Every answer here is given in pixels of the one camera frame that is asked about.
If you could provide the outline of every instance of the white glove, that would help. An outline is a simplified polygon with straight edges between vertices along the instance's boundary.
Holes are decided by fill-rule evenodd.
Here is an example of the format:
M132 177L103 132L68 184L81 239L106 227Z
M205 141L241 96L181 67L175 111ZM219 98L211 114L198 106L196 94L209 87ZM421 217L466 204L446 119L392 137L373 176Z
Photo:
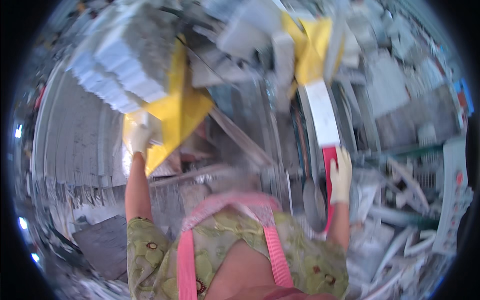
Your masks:
M137 152L142 153L144 160L146 161L147 149L150 147L150 138L152 136L152 130L147 126L141 124L137 125L132 131L132 154Z
M352 161L345 148L336 147L338 168L334 159L330 160L330 180L332 181L332 196L330 204L350 203L350 184L352 182Z

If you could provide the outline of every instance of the yellow bag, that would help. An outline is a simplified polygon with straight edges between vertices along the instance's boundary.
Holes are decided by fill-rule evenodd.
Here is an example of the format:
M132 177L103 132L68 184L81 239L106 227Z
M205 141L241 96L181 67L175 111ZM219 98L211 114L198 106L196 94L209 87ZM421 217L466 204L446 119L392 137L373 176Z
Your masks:
M141 110L125 114L123 118L123 142L130 155L131 130L143 111L147 111L162 122L162 145L153 145L147 150L145 174L150 175L205 119L213 106L210 96L191 85L190 72L186 64L186 48L176 41L172 67L168 74L168 95L152 103L146 103Z

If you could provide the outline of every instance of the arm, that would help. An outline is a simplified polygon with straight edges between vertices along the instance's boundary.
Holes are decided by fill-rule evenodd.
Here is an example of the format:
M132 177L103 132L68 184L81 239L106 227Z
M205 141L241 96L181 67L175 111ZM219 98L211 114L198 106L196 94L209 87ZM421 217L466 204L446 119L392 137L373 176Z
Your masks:
M145 176L146 150L149 146L151 131L138 126L132 138L132 166L125 189L125 215L127 222L140 216L153 221L148 182Z
M141 216L153 221L152 206L145 176L145 161L140 152L133 155L130 177L125 189L125 214L127 222Z
M338 168L335 161L330 161L330 180L332 195L330 205L335 208L327 240L348 249L350 240L350 221L348 205L350 202L350 183L352 180L352 162L345 148L336 148Z
M337 203L334 207L335 211L332 216L332 223L330 223L330 228L328 230L327 241L342 246L346 252L350 241L348 205L345 203Z

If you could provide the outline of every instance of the yellow plastic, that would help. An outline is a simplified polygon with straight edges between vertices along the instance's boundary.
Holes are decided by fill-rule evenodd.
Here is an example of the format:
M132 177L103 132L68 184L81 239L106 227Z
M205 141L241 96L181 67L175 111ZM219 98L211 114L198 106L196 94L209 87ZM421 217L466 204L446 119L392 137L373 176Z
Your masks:
M307 84L323 78L333 22L330 18L319 18L315 21L300 19L299 21L303 31L288 13L282 13L283 29L290 34L295 43L295 79L298 84ZM343 55L343 43L344 40L336 58L336 69Z
M147 150L147 176L197 128L213 106L208 94L192 88L186 64L186 48L180 41L175 44L168 79L168 96L153 103L146 103L141 110L126 114L123 119L123 141L130 152L129 134L142 111L146 110L162 121L163 144L153 145Z

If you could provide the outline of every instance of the blue object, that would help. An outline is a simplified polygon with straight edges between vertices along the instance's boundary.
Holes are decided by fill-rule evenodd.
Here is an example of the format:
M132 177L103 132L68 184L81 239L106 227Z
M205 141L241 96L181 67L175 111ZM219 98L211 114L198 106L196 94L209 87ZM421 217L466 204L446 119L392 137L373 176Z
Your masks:
M462 78L455 82L453 86L457 94L463 91L463 94L465 95L465 100L467 101L468 116L470 117L475 110L473 109L472 96L470 95L470 91L468 90L467 82L464 78Z

